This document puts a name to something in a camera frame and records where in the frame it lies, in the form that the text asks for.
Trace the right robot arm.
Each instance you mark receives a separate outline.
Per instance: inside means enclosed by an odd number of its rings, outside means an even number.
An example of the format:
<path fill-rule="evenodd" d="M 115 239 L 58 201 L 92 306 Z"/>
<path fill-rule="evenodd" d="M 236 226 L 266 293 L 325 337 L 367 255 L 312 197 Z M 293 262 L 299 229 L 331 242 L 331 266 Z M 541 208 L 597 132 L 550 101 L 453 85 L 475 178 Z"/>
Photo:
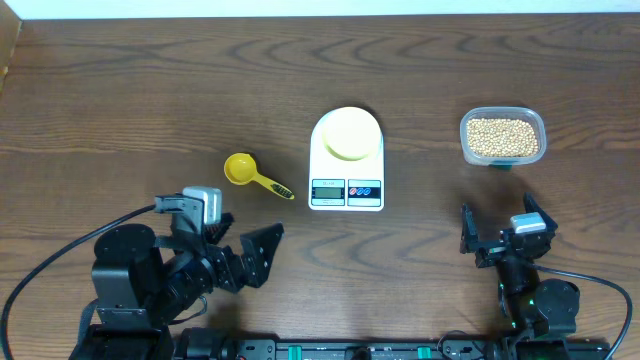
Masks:
<path fill-rule="evenodd" d="M 534 261 L 551 249 L 557 223 L 536 203 L 523 196 L 525 212 L 510 219 L 499 238 L 482 241 L 471 208 L 461 207 L 460 252 L 473 253 L 478 268 L 494 267 L 498 274 L 501 311 L 512 330 L 486 345 L 487 359 L 567 359 L 565 337 L 576 331 L 580 291 L 560 279 L 542 281 Z"/>

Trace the yellow plastic measuring scoop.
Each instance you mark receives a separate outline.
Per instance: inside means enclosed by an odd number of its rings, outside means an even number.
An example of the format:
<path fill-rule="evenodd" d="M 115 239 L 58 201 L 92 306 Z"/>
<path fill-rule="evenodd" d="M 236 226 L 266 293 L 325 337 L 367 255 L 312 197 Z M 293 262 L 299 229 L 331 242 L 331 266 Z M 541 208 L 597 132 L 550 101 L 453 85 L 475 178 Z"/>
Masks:
<path fill-rule="evenodd" d="M 294 193 L 286 186 L 272 180 L 258 171 L 257 163 L 248 153 L 235 153 L 224 163 L 226 178 L 235 185 L 247 185 L 256 182 L 277 196 L 293 200 Z"/>

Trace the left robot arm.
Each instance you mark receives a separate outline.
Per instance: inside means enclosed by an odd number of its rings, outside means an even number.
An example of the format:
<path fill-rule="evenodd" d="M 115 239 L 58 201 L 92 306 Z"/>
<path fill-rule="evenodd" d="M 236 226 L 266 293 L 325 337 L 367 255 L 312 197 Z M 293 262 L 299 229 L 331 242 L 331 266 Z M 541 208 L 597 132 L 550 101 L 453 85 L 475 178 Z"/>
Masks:
<path fill-rule="evenodd" d="M 219 288 L 261 287 L 279 242 L 280 223 L 241 236 L 242 254 L 219 246 L 233 222 L 158 236 L 142 224 L 118 226 L 94 246 L 91 276 L 97 297 L 83 311 L 74 359 L 240 359 L 237 341 L 222 332 L 189 328 L 174 340 L 181 313 Z"/>

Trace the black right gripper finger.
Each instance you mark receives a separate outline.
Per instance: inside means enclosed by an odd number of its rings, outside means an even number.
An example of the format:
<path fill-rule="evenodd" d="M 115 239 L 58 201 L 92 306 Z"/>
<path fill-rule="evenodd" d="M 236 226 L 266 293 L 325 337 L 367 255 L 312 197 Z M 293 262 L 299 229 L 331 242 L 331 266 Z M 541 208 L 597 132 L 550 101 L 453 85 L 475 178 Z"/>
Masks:
<path fill-rule="evenodd" d="M 462 232 L 460 240 L 460 252 L 462 254 L 474 253 L 479 247 L 478 231 L 473 214 L 467 204 L 461 207 Z"/>
<path fill-rule="evenodd" d="M 538 213 L 544 223 L 546 224 L 546 229 L 548 231 L 555 232 L 558 228 L 557 223 L 537 204 L 533 195 L 529 192 L 525 192 L 523 195 L 523 203 L 524 208 L 527 213 Z"/>

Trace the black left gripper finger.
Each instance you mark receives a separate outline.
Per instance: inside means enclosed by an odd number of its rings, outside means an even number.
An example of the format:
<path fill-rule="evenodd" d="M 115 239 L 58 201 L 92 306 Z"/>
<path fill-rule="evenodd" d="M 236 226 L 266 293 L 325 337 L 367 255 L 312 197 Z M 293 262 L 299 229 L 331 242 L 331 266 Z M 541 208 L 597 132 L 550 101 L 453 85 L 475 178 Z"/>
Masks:
<path fill-rule="evenodd" d="M 204 226 L 205 240 L 208 244 L 217 245 L 234 222 L 231 213 L 223 213 L 218 223 Z"/>
<path fill-rule="evenodd" d="M 275 223 L 240 236 L 245 283 L 260 288 L 269 277 L 275 252 L 284 235 L 284 226 Z"/>

